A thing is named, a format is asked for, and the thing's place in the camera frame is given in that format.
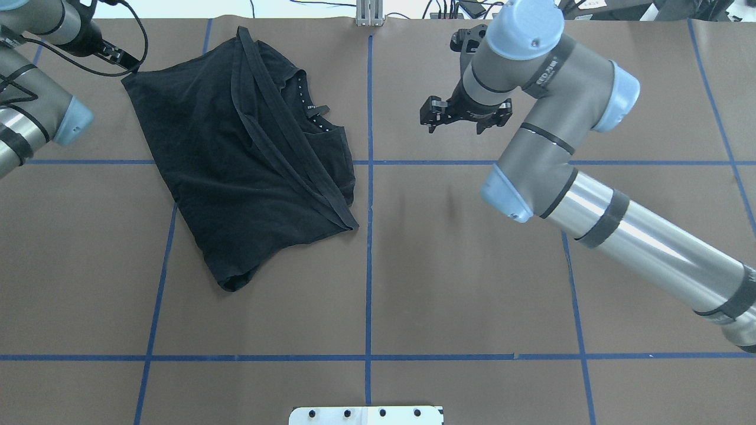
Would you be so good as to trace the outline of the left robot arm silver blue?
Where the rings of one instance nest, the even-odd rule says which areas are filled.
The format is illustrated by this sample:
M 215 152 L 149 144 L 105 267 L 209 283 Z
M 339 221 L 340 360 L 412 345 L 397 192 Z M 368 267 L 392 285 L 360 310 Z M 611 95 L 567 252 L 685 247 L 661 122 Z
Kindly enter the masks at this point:
M 1 5 L 1 175 L 24 166 L 46 143 L 69 145 L 91 125 L 91 110 L 17 51 L 39 45 L 70 64 L 95 56 L 120 67 L 118 76 L 139 70 L 136 58 L 103 38 L 93 21 L 97 2 L 3 1 Z

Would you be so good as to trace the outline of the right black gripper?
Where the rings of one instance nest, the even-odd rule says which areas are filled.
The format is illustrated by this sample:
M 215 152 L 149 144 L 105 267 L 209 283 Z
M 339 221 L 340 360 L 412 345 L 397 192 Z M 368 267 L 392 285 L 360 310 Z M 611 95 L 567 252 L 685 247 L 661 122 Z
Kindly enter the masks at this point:
M 464 76 L 470 66 L 475 52 L 483 42 L 487 25 L 478 25 L 470 29 L 458 29 L 451 35 L 450 49 L 459 54 L 461 78 L 451 97 L 442 100 L 431 95 L 419 108 L 419 123 L 433 133 L 440 125 L 450 125 L 459 121 L 475 123 L 476 134 L 483 134 L 491 127 L 503 127 L 513 113 L 512 99 L 494 100 L 494 104 L 483 104 L 471 97 L 464 88 Z

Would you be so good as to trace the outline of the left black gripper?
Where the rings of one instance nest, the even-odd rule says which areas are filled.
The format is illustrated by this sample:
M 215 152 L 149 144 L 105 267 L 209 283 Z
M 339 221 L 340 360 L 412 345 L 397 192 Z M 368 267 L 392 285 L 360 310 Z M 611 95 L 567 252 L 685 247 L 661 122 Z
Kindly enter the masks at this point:
M 80 28 L 73 41 L 70 41 L 70 53 L 76 57 L 94 55 L 111 64 L 117 64 L 122 69 L 135 72 L 141 66 L 140 59 L 126 51 L 119 51 L 117 46 L 103 38 L 102 30 L 93 21 L 97 1 L 91 1 L 89 6 L 80 1 L 70 1 L 78 13 Z

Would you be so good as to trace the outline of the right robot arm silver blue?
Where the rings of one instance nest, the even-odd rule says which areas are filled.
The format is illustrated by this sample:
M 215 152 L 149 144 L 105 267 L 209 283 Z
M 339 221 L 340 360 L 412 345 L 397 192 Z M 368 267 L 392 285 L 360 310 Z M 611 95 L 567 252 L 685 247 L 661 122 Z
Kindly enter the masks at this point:
M 451 36 L 461 77 L 449 99 L 431 96 L 419 121 L 434 132 L 459 121 L 476 132 L 500 128 L 512 114 L 510 95 L 520 91 L 533 105 L 493 163 L 481 196 L 519 223 L 534 217 L 555 225 L 588 250 L 600 252 L 656 285 L 718 326 L 730 344 L 754 353 L 754 267 L 712 247 L 649 210 L 618 188 L 597 180 L 582 164 L 610 166 L 594 138 L 629 119 L 637 131 L 618 140 L 682 151 L 707 136 L 720 138 L 721 165 L 735 190 L 744 187 L 711 94 L 694 22 L 685 35 L 664 38 L 653 25 L 631 25 L 641 51 L 664 64 L 653 97 L 670 95 L 658 110 L 643 106 L 640 68 L 625 70 L 613 57 L 584 45 L 565 30 L 552 1 L 505 1 L 491 22 Z

